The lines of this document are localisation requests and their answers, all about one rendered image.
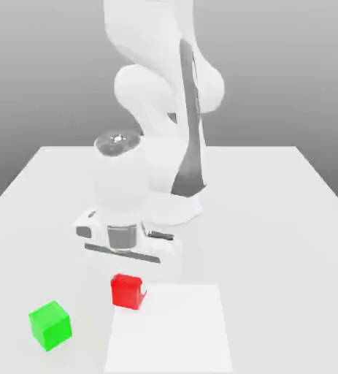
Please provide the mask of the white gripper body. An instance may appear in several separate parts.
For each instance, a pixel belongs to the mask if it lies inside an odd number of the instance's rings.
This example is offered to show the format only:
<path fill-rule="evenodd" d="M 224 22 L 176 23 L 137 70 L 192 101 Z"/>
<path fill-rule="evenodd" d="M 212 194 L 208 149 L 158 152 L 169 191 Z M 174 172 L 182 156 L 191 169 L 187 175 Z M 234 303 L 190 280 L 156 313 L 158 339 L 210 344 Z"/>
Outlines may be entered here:
<path fill-rule="evenodd" d="M 130 275 L 143 281 L 176 281 L 181 272 L 183 244 L 180 241 L 149 241 L 132 251 L 116 253 L 107 247 L 86 243 L 91 263 L 106 278 Z"/>

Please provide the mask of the small red cube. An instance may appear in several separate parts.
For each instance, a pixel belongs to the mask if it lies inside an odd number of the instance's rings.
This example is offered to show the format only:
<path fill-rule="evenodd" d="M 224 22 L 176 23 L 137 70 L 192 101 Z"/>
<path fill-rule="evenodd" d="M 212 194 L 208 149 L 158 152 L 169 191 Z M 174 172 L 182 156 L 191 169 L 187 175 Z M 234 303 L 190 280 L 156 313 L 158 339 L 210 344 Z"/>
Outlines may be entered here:
<path fill-rule="evenodd" d="M 113 305 L 139 310 L 147 293 L 142 291 L 141 278 L 118 273 L 112 278 L 110 285 Z"/>

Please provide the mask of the small green cube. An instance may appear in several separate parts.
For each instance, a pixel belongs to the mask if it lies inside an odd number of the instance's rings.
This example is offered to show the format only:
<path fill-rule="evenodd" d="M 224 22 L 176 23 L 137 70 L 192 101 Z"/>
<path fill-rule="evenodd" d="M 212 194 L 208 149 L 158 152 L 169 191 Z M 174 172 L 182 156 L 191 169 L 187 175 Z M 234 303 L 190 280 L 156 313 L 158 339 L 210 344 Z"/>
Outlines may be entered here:
<path fill-rule="evenodd" d="M 31 332 L 45 351 L 59 346 L 72 336 L 69 314 L 53 300 L 29 313 Z"/>

